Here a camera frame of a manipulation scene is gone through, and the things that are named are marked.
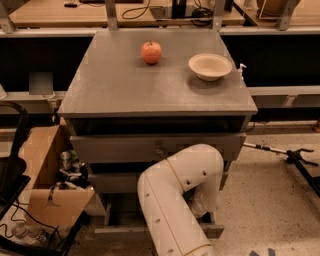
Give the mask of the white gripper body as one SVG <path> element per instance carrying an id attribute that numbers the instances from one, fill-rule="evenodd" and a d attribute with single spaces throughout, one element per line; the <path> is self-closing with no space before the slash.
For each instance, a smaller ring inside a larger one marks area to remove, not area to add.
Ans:
<path id="1" fill-rule="evenodd" d="M 201 218 L 207 213 L 202 192 L 194 192 L 193 196 L 189 200 L 189 208 L 196 218 Z"/>

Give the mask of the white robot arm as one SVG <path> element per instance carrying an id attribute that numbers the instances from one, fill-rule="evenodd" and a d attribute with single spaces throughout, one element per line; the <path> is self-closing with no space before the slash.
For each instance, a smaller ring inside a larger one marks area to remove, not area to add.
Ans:
<path id="1" fill-rule="evenodd" d="M 196 218 L 216 210 L 223 170 L 220 152 L 197 144 L 140 175 L 138 198 L 158 256 L 217 256 Z"/>

